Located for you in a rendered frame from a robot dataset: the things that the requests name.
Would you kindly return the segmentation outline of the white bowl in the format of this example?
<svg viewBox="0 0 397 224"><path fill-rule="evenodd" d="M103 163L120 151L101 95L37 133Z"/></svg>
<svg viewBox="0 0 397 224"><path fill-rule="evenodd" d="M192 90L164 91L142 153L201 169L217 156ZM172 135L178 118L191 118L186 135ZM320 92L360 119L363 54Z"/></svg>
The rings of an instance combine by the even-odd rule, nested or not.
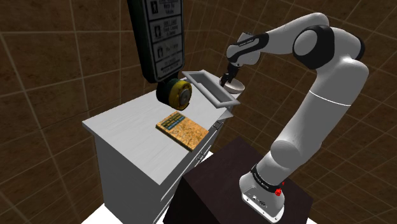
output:
<svg viewBox="0 0 397 224"><path fill-rule="evenodd" d="M241 94L244 91L245 86L239 80L234 78L231 82L226 81L223 88L230 94Z"/></svg>

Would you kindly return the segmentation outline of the grey rectangular tray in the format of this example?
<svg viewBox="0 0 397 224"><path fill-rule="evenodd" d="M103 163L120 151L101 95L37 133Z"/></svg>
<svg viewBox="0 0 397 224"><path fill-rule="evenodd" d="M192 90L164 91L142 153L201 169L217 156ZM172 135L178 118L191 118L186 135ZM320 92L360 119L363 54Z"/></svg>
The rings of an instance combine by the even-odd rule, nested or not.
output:
<svg viewBox="0 0 397 224"><path fill-rule="evenodd" d="M227 108L240 104L237 96L233 96L220 85L220 78L206 70L183 71L182 74L215 108Z"/></svg>

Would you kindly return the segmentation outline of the orange book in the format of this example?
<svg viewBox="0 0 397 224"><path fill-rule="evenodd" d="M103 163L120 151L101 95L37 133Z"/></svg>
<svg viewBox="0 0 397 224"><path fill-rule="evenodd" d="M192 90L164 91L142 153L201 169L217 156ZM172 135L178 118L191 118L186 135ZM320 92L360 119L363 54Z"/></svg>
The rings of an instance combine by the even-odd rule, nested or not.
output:
<svg viewBox="0 0 397 224"><path fill-rule="evenodd" d="M209 132L178 111L158 122L156 128L189 151L193 151Z"/></svg>

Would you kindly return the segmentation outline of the dark pedestrian button sign box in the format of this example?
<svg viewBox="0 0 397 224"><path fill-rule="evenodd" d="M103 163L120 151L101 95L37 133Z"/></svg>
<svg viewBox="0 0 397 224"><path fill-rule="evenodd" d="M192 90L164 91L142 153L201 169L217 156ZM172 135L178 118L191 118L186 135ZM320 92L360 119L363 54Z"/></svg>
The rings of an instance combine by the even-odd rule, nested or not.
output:
<svg viewBox="0 0 397 224"><path fill-rule="evenodd" d="M158 101L179 111L192 86L178 78L185 65L183 0L127 0L143 76L156 83Z"/></svg>

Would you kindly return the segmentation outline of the dark robot stand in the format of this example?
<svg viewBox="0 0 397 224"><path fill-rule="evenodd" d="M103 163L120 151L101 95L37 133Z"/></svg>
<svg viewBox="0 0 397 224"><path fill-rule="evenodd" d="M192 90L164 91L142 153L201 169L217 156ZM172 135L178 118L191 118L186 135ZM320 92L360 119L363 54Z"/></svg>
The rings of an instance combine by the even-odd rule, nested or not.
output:
<svg viewBox="0 0 397 224"><path fill-rule="evenodd" d="M239 179L262 159L237 137L181 178L164 224L272 224L242 200ZM282 191L285 210L274 224L307 224L313 199L292 180Z"/></svg>

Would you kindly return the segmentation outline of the grey chest of drawers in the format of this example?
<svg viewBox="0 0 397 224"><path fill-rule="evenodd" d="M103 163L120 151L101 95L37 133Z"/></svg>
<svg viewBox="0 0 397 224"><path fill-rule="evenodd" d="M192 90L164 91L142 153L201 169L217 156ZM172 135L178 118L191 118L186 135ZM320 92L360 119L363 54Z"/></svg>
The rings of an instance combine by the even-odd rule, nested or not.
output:
<svg viewBox="0 0 397 224"><path fill-rule="evenodd" d="M123 224L155 224L181 177L203 160L232 115L194 90L182 115L208 133L189 151L156 128L173 112L150 92L82 123L95 137L105 206Z"/></svg>

